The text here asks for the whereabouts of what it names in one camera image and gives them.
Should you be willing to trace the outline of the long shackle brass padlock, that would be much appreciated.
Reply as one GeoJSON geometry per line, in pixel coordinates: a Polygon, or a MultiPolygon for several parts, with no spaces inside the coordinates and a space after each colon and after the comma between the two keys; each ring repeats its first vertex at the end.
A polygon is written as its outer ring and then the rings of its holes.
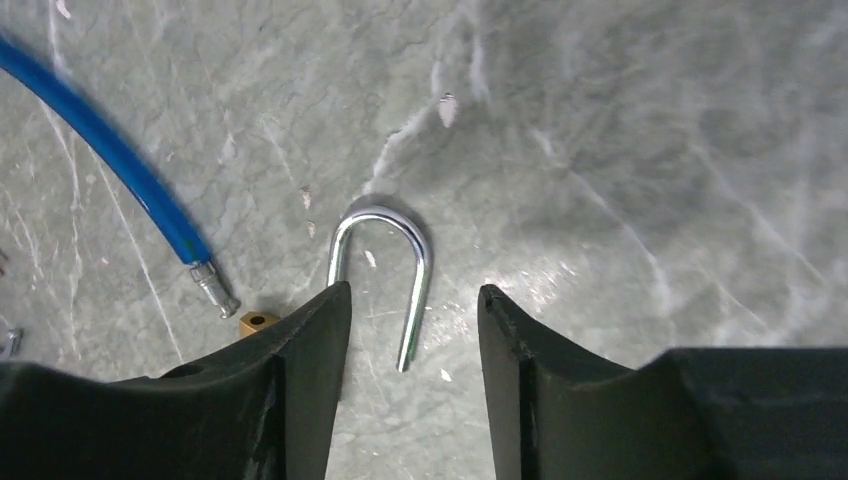
{"type": "Polygon", "coordinates": [[[284,209],[242,235],[250,272],[245,304],[228,327],[253,331],[247,317],[283,319],[333,283],[349,283],[352,301],[346,375],[367,368],[406,370],[423,321],[432,253],[422,220],[404,206],[362,200],[345,212],[284,209]]]}

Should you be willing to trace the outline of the blue cable lock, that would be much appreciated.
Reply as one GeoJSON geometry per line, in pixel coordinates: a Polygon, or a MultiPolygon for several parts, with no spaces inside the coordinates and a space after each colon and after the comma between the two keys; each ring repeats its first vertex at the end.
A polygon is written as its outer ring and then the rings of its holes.
{"type": "Polygon", "coordinates": [[[106,118],[60,77],[6,39],[1,40],[1,69],[55,111],[100,156],[145,210],[180,261],[189,267],[192,280],[221,316],[233,316],[240,302],[224,285],[199,231],[106,118]]]}

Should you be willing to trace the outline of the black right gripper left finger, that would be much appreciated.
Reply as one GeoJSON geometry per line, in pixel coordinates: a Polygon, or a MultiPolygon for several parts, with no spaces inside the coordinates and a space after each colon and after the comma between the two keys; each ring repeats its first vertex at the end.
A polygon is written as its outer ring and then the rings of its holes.
{"type": "Polygon", "coordinates": [[[5,479],[321,479],[351,330],[338,282],[159,378],[1,366],[5,479]]]}

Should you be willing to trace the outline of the cable lock keys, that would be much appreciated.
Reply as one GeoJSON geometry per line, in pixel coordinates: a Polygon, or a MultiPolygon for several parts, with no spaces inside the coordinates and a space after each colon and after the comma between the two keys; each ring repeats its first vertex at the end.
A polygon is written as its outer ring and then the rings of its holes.
{"type": "Polygon", "coordinates": [[[1,338],[0,358],[8,360],[17,354],[23,338],[23,330],[20,328],[9,329],[1,338]]]}

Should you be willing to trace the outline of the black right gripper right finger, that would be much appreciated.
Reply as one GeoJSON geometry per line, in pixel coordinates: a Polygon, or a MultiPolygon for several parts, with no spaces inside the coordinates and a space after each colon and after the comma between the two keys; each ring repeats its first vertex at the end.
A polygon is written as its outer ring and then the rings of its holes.
{"type": "Polygon", "coordinates": [[[847,351],[674,348],[630,369],[494,285],[478,332],[500,479],[843,479],[847,351]]]}

